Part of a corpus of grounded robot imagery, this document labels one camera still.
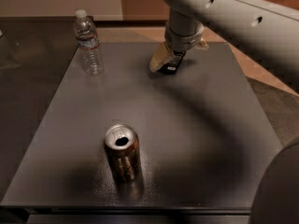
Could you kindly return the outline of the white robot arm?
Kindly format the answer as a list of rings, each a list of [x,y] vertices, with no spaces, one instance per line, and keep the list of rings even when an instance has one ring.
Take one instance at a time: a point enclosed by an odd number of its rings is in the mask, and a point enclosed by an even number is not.
[[[180,53],[203,44],[207,26],[294,91],[299,91],[299,13],[265,0],[164,0],[165,42],[149,69],[171,74]],[[299,224],[299,142],[271,161],[255,194],[249,224]]]

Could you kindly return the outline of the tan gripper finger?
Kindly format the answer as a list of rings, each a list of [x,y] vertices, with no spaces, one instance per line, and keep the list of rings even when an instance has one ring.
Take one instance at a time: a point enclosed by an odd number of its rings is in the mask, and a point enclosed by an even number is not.
[[[200,41],[195,45],[196,49],[208,50],[208,44],[204,38],[201,38]]]
[[[175,55],[169,46],[165,42],[160,43],[150,60],[150,71],[152,73],[157,72],[165,64],[169,63],[174,57]]]

